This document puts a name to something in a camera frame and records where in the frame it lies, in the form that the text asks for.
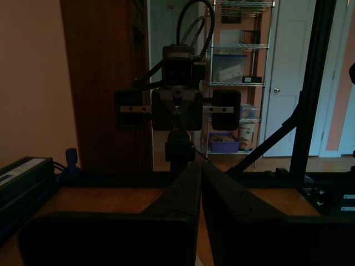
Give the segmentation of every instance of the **purple bin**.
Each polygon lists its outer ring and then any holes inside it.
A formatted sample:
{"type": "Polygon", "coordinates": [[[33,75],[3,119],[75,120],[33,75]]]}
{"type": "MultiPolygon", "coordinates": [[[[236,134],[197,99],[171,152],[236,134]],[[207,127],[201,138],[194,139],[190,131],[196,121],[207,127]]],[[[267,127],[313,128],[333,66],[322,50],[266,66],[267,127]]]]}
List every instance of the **purple bin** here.
{"type": "Polygon", "coordinates": [[[211,152],[217,153],[232,153],[238,152],[239,149],[239,141],[233,134],[230,133],[209,133],[209,139],[214,135],[224,135],[224,136],[231,136],[235,142],[223,142],[223,141],[210,141],[209,146],[211,152]]]}

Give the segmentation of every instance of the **pink wall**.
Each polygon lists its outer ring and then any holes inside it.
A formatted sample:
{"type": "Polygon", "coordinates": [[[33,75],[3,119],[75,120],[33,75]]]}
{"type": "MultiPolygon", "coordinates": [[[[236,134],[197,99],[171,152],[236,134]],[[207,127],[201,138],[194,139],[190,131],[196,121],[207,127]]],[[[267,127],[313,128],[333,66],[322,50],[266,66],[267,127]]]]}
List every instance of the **pink wall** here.
{"type": "Polygon", "coordinates": [[[355,63],[355,11],[351,21],[348,43],[346,46],[345,57],[340,76],[339,87],[337,91],[336,102],[333,111],[331,129],[329,131],[327,151],[337,151],[339,148],[340,138],[348,101],[350,97],[352,82],[349,77],[349,68],[355,63]]]}
{"type": "Polygon", "coordinates": [[[77,147],[59,0],[0,0],[0,167],[77,147]]]}

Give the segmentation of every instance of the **wooden table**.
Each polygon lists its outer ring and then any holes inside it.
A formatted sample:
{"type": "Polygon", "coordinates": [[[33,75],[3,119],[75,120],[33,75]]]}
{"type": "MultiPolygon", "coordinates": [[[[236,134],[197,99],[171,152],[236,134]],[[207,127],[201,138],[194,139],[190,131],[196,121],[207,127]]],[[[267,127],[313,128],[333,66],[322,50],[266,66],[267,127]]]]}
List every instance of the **wooden table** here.
{"type": "MultiPolygon", "coordinates": [[[[120,212],[140,213],[159,198],[163,188],[62,188],[35,215],[49,212],[120,212]]],[[[319,215],[294,189],[251,189],[252,193],[289,215],[319,215]]],[[[201,206],[197,256],[204,266],[213,266],[204,212],[201,206]]],[[[0,248],[0,265],[22,266],[17,235],[0,248]]]]}

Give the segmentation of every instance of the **shelf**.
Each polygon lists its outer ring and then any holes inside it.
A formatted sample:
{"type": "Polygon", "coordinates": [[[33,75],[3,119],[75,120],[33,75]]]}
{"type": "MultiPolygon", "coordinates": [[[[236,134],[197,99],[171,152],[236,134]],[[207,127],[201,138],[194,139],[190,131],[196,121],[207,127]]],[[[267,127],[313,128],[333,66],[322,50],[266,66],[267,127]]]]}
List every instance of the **shelf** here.
{"type": "Polygon", "coordinates": [[[244,87],[263,87],[263,86],[264,86],[264,83],[211,82],[211,86],[244,86],[244,87]]]}
{"type": "Polygon", "coordinates": [[[216,50],[246,50],[246,51],[253,51],[258,49],[268,49],[267,44],[215,44],[213,46],[216,50]]]}
{"type": "Polygon", "coordinates": [[[238,152],[211,152],[208,151],[207,154],[231,154],[231,155],[248,155],[251,151],[238,151],[238,152]]]}
{"type": "Polygon", "coordinates": [[[241,118],[239,122],[260,122],[259,118],[241,118]]]}
{"type": "Polygon", "coordinates": [[[254,2],[254,1],[216,1],[220,6],[233,7],[274,7],[274,2],[254,2]]]}
{"type": "Polygon", "coordinates": [[[274,2],[253,2],[253,1],[216,1],[220,12],[216,16],[228,17],[258,17],[269,8],[274,7],[274,2]]]}

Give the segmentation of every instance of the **wooden cabinet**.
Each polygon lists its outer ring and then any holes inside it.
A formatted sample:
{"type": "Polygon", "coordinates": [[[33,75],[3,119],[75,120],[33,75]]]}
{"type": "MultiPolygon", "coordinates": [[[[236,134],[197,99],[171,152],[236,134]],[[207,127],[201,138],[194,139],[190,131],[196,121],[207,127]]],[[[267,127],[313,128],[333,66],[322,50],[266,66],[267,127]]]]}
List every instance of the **wooden cabinet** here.
{"type": "Polygon", "coordinates": [[[151,124],[122,130],[114,114],[114,91],[148,71],[146,1],[61,0],[61,6],[82,168],[151,171],[151,124]]]}

